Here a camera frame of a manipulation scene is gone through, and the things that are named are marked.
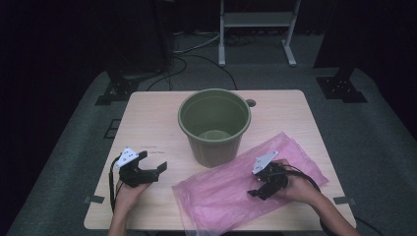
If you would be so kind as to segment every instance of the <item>forearm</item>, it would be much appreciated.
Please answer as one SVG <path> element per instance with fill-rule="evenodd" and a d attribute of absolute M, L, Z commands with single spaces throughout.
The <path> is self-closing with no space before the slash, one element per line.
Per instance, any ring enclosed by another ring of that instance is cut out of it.
<path fill-rule="evenodd" d="M 111 225 L 108 230 L 108 236 L 124 236 L 126 235 L 127 214 L 113 214 Z"/>
<path fill-rule="evenodd" d="M 331 201 L 322 194 L 317 194 L 309 202 L 323 224 L 336 235 L 359 235 L 358 231 L 341 215 Z"/>

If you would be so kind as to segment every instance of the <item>wrist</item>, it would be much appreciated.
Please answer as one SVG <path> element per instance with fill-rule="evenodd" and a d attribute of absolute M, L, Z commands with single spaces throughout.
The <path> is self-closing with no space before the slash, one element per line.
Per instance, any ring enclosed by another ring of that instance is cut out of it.
<path fill-rule="evenodd" d="M 126 235 L 128 212 L 114 211 L 109 228 L 109 236 Z"/>
<path fill-rule="evenodd" d="M 132 208 L 130 206 L 125 206 L 123 204 L 117 205 L 114 208 L 113 215 L 117 216 L 119 219 L 127 219 Z"/>
<path fill-rule="evenodd" d="M 324 196 L 320 192 L 316 192 L 309 196 L 306 204 L 308 204 L 312 208 L 318 208 L 320 205 L 326 204 L 328 202 L 328 198 Z"/>

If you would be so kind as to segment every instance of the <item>dark background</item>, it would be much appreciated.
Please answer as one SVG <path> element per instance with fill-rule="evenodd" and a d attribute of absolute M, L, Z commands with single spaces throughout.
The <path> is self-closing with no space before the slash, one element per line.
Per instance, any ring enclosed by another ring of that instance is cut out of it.
<path fill-rule="evenodd" d="M 122 6 L 134 3 L 119 2 Z M 151 6 L 155 1 L 144 2 Z M 226 1 L 226 10 L 291 8 L 292 1 L 279 2 L 277 5 L 270 0 L 230 0 Z M 141 45 L 135 45 L 129 38 L 136 34 L 147 41 L 151 35 L 140 34 L 136 28 L 120 31 L 123 17 L 134 18 L 135 14 L 129 12 L 131 8 L 123 7 L 118 12 L 114 9 L 106 12 L 114 4 L 110 0 L 102 1 L 102 5 L 77 0 L 3 0 L 0 4 L 0 234 L 3 235 L 89 84 L 106 70 L 109 60 L 144 68 L 143 56 L 134 58 L 129 54 Z M 175 16 L 168 26 L 172 31 L 218 28 L 219 4 L 213 4 L 212 0 L 179 0 L 168 5 L 166 16 Z M 303 0 L 295 30 L 326 32 L 315 67 L 339 67 L 346 58 L 353 57 L 357 68 L 374 79 L 414 137 L 417 137 L 416 7 L 415 2 L 405 0 Z M 112 20 L 104 20 L 102 14 L 110 15 Z M 155 54 L 154 60 L 166 63 L 161 59 L 164 56 L 161 48 L 155 47 L 147 56 Z M 141 48 L 135 50 L 145 53 Z"/>

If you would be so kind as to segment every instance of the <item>black bracket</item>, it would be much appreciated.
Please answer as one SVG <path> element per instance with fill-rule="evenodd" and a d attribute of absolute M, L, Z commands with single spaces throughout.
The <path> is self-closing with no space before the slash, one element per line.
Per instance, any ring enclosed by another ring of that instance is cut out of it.
<path fill-rule="evenodd" d="M 107 75 L 110 83 L 104 95 L 98 97 L 95 105 L 110 105 L 112 101 L 127 101 L 130 95 L 138 89 L 138 81 L 130 81 L 123 77 L 122 73 L 114 68 L 108 69 Z"/>
<path fill-rule="evenodd" d="M 342 99 L 345 103 L 368 102 L 349 80 L 354 69 L 353 66 L 340 67 L 334 77 L 316 78 L 326 99 Z"/>

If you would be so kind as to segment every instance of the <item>wire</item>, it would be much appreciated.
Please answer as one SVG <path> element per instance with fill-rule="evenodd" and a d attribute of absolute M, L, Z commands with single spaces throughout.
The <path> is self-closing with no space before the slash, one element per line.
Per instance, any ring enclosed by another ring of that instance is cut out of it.
<path fill-rule="evenodd" d="M 190 52 L 192 50 L 195 50 L 195 49 L 198 49 L 198 48 L 201 48 L 201 47 L 210 45 L 212 42 L 216 41 L 219 37 L 220 37 L 220 34 L 218 33 L 214 38 L 211 38 L 211 39 L 209 39 L 209 40 L 207 40 L 205 42 L 202 42 L 202 43 L 200 43 L 200 44 L 198 44 L 196 46 L 190 47 L 188 49 L 174 51 L 174 53 L 175 54 L 183 54 L 183 53 L 187 53 L 187 52 Z"/>
<path fill-rule="evenodd" d="M 246 4 L 246 7 L 243 9 L 242 12 L 246 12 L 246 10 L 248 10 L 249 6 L 252 4 L 252 0 L 248 1 L 248 4 Z"/>
<path fill-rule="evenodd" d="M 377 227 L 373 226 L 372 224 L 368 223 L 367 221 L 353 215 L 353 217 L 355 217 L 355 219 L 357 219 L 358 221 L 362 222 L 363 224 L 365 224 L 366 226 L 372 228 L 375 232 L 377 232 L 379 235 L 384 236 L 383 232 L 381 232 L 381 230 L 379 230 Z"/>
<path fill-rule="evenodd" d="M 182 55 L 182 57 L 198 57 L 198 58 L 201 58 L 201 59 L 204 59 L 204 60 L 206 60 L 206 61 L 211 62 L 211 63 L 212 63 L 212 64 L 214 64 L 216 67 L 218 67 L 218 68 L 220 68 L 222 71 L 224 71 L 227 75 L 229 75 L 229 77 L 230 77 L 230 79 L 231 79 L 231 81 L 232 81 L 232 83 L 233 83 L 233 86 L 235 87 L 235 90 L 238 90 L 238 88 L 237 88 L 237 86 L 236 86 L 236 82 L 235 82 L 235 80 L 234 80 L 233 76 L 232 76 L 232 75 L 231 75 L 228 71 L 226 71 L 223 67 L 219 66 L 217 63 L 215 63 L 215 62 L 211 61 L 210 59 L 208 59 L 208 58 L 206 58 L 206 57 L 199 56 L 199 55 Z"/>
<path fill-rule="evenodd" d="M 252 40 L 249 39 L 247 36 L 241 36 L 241 35 L 233 36 L 233 35 L 231 35 L 229 37 L 226 37 L 226 41 L 224 42 L 224 44 L 229 46 L 229 47 L 243 47 L 243 46 L 246 46 L 246 45 L 249 45 L 249 44 L 252 44 L 252 43 L 255 43 L 255 42 L 258 41 L 257 38 L 254 35 L 251 35 L 251 38 L 252 38 Z"/>
<path fill-rule="evenodd" d="M 295 169 L 295 170 L 297 170 L 298 172 L 301 172 L 301 173 L 303 173 L 303 171 L 301 171 L 299 168 L 297 168 L 297 167 L 295 167 L 295 166 L 292 166 L 292 165 L 283 165 L 283 164 L 280 164 L 280 166 L 287 166 L 287 167 L 291 167 L 291 168 L 293 168 L 293 169 Z"/>
<path fill-rule="evenodd" d="M 110 165 L 110 172 L 108 173 L 108 186 L 110 188 L 110 205 L 111 210 L 114 211 L 114 207 L 116 205 L 116 198 L 114 197 L 114 182 L 113 182 L 113 166 L 117 160 L 119 160 L 120 155 L 117 156 Z"/>
<path fill-rule="evenodd" d="M 185 69 L 187 68 L 187 62 L 184 60 L 184 59 L 182 59 L 182 58 L 179 58 L 179 57 L 174 57 L 175 59 L 177 59 L 177 60 L 180 60 L 180 61 L 182 61 L 183 63 L 184 63 L 184 67 L 179 71 L 179 72 L 177 72 L 177 73 L 174 73 L 174 74 L 172 74 L 172 75 L 169 75 L 168 74 L 168 76 L 169 76 L 169 80 L 168 80 L 168 83 L 170 84 L 170 89 L 172 89 L 173 88 L 173 85 L 171 84 L 171 77 L 173 77 L 173 76 L 176 76 L 176 75 L 178 75 L 178 74 L 180 74 L 180 73 L 182 73 L 183 71 L 185 71 Z M 160 78 L 159 80 L 157 80 L 157 81 L 155 81 L 155 82 L 153 82 L 148 88 L 147 88 L 147 91 L 149 91 L 150 90 L 150 88 L 152 88 L 154 85 L 156 85 L 156 83 L 158 83 L 158 82 L 160 82 L 160 81 L 162 81 L 162 80 L 166 80 L 166 78 L 167 78 L 167 76 L 164 76 L 164 77 L 162 77 L 162 78 Z"/>
<path fill-rule="evenodd" d="M 120 184 L 120 186 L 119 186 L 119 188 L 117 189 L 117 191 L 116 191 L 116 197 L 114 197 L 114 201 L 116 201 L 116 199 L 117 199 L 117 195 L 119 194 L 119 191 L 120 191 L 120 189 L 122 188 L 122 186 L 123 186 L 123 182 Z"/>

